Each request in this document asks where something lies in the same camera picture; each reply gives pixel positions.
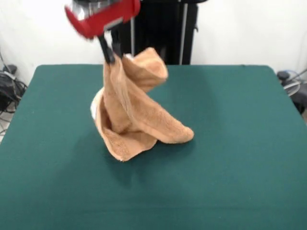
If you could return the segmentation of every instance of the white wall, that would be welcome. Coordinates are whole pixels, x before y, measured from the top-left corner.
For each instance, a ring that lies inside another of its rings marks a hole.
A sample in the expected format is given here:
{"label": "white wall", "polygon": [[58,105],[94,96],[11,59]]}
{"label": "white wall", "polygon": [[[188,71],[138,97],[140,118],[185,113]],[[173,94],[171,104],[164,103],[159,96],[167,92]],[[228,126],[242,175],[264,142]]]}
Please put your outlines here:
{"label": "white wall", "polygon": [[[97,41],[68,23],[69,0],[0,0],[0,48],[28,83],[41,64],[102,63]],[[208,0],[199,5],[193,64],[307,67],[306,0]]]}

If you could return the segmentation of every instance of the green felt surface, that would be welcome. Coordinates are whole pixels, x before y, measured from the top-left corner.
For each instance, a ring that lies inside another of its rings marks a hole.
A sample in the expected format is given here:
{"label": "green felt surface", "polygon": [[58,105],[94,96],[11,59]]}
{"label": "green felt surface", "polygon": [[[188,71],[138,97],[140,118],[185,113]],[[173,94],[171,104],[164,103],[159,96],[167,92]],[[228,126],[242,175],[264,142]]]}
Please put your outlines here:
{"label": "green felt surface", "polygon": [[0,146],[1,230],[306,230],[307,128],[273,71],[170,66],[150,92],[195,132],[129,162],[92,121],[101,66],[41,66]]}

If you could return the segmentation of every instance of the metal pole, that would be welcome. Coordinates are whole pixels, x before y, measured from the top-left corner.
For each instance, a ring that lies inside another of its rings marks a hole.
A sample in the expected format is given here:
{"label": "metal pole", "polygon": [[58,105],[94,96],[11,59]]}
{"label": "metal pole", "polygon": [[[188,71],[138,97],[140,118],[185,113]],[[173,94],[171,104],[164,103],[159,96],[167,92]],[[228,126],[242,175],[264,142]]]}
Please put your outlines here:
{"label": "metal pole", "polygon": [[180,65],[182,65],[182,59],[183,59],[184,38],[186,35],[186,25],[187,25],[187,14],[188,14],[188,4],[185,3],[183,6],[182,29],[181,29],[180,56],[179,56]]}
{"label": "metal pole", "polygon": [[135,54],[135,31],[134,31],[134,18],[130,20],[130,28],[131,28],[131,55],[134,57]]}

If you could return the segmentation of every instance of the brown towel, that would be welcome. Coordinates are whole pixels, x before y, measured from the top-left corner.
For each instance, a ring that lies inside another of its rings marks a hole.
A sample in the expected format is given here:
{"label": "brown towel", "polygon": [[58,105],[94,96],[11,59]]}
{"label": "brown towel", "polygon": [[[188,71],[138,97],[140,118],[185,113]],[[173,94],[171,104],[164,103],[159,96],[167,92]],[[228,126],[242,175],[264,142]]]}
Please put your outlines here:
{"label": "brown towel", "polygon": [[110,153],[128,161],[157,140],[175,144],[191,140],[193,131],[173,118],[146,92],[167,79],[167,69],[153,48],[133,60],[116,57],[104,65],[104,87],[93,100],[94,121]]}

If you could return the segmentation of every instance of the black stand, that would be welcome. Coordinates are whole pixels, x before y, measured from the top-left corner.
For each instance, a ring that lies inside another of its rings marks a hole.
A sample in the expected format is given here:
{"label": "black stand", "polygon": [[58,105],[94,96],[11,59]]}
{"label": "black stand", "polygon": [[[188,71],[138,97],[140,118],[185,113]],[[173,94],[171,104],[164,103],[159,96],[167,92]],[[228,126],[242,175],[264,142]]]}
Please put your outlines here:
{"label": "black stand", "polygon": [[118,28],[123,53],[154,47],[166,64],[190,64],[200,1],[143,0],[141,11]]}

